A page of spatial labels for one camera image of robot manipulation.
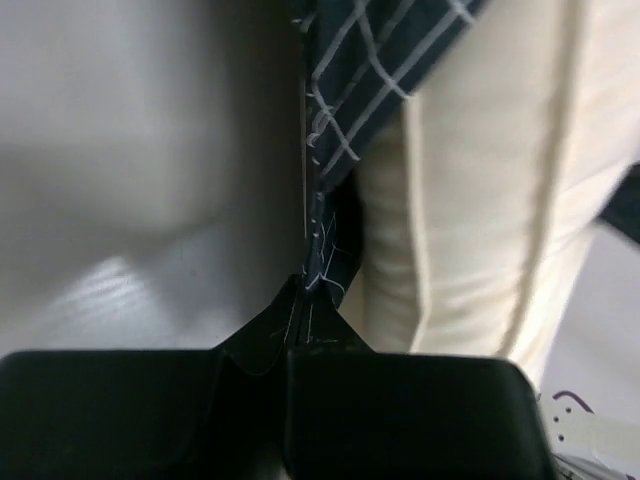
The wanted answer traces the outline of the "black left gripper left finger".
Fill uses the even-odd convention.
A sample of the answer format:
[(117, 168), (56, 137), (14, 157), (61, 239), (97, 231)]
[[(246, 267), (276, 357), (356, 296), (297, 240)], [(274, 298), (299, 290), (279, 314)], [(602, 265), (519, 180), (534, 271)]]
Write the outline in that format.
[(235, 479), (281, 430), (298, 282), (202, 350), (28, 350), (1, 361), (5, 479)]

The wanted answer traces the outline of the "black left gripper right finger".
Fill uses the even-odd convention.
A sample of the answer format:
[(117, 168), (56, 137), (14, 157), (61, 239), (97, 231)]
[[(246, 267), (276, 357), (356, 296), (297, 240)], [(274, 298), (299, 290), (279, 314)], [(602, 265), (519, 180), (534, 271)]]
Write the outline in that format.
[(293, 479), (555, 479), (536, 397), (514, 364), (377, 353), (326, 289), (307, 295), (285, 363)]

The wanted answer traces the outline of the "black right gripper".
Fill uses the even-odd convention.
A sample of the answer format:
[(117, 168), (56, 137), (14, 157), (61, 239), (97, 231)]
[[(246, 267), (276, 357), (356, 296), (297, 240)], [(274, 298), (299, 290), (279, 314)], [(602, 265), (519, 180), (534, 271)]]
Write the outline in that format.
[(639, 164), (634, 164), (612, 195), (599, 219), (627, 237), (634, 244), (640, 243), (640, 174)]

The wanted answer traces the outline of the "dark checkered pillowcase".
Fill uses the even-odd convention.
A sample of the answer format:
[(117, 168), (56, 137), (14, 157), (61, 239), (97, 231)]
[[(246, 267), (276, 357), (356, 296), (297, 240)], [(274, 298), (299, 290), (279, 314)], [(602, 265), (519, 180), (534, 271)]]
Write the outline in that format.
[(354, 168), (483, 1), (294, 1), (304, 75), (309, 250), (304, 286), (340, 304), (361, 264)]

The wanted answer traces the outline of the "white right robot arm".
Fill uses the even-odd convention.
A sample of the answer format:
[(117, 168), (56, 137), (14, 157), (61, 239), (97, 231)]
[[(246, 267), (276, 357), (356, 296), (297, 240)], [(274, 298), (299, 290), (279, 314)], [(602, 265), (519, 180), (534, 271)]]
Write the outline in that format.
[(539, 398), (563, 479), (639, 476), (637, 166), (600, 220)]

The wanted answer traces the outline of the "cream white pillow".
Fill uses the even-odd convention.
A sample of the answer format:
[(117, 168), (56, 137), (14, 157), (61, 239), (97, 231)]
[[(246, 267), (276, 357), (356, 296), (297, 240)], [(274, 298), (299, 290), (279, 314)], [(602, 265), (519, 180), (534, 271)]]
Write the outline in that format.
[(504, 357), (539, 384), (638, 144), (637, 2), (491, 2), (357, 167), (348, 318), (376, 350)]

